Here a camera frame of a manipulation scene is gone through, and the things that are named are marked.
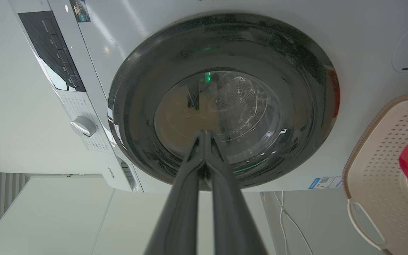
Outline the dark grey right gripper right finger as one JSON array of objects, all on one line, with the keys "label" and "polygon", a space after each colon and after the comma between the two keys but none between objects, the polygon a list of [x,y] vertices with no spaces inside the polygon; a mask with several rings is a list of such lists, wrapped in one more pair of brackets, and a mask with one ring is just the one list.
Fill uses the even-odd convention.
[{"label": "dark grey right gripper right finger", "polygon": [[205,164],[213,194],[217,255],[266,255],[267,249],[217,136],[205,132]]}]

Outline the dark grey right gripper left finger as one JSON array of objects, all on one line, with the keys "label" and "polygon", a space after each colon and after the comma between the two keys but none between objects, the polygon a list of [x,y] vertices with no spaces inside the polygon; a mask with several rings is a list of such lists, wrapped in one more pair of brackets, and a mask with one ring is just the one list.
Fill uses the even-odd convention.
[{"label": "dark grey right gripper left finger", "polygon": [[192,139],[177,171],[145,255],[195,255],[200,182],[205,177],[205,132]]}]

